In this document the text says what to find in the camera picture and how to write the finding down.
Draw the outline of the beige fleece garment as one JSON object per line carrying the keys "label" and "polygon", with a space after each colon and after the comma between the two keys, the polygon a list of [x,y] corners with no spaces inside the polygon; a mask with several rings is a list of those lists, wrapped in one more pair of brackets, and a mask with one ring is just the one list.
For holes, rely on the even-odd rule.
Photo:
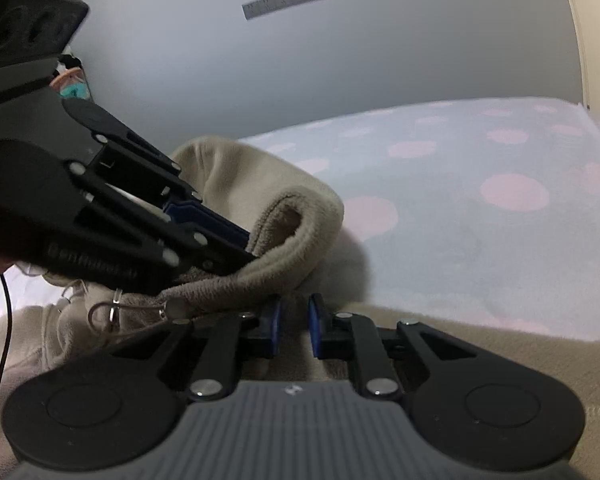
{"label": "beige fleece garment", "polygon": [[[196,316],[205,316],[274,292],[283,296],[290,314],[298,315],[300,285],[320,266],[341,230],[339,196],[289,162],[236,141],[199,138],[182,145],[174,158],[206,206],[249,232],[247,248],[256,260],[226,278],[191,270],[176,284],[161,287],[160,297],[183,297]],[[71,288],[72,296],[23,308],[12,323],[0,318],[0,418],[7,397],[26,380],[109,342],[102,302],[114,296],[112,290],[63,275],[50,275],[48,281]],[[585,406],[586,427],[573,463],[585,477],[600,479],[600,341],[441,318],[434,327],[554,376],[577,393]],[[0,479],[15,466],[0,419]]]}

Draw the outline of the polka dot bed sheet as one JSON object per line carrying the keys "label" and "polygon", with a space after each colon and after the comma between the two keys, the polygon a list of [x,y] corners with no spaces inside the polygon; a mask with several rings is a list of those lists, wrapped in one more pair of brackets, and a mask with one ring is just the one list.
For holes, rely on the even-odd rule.
{"label": "polka dot bed sheet", "polygon": [[[600,339],[600,128],[583,107],[437,102],[236,142],[289,162],[343,203],[336,243],[302,292]],[[99,285],[121,296],[125,330],[175,300],[196,316],[183,297]]]}

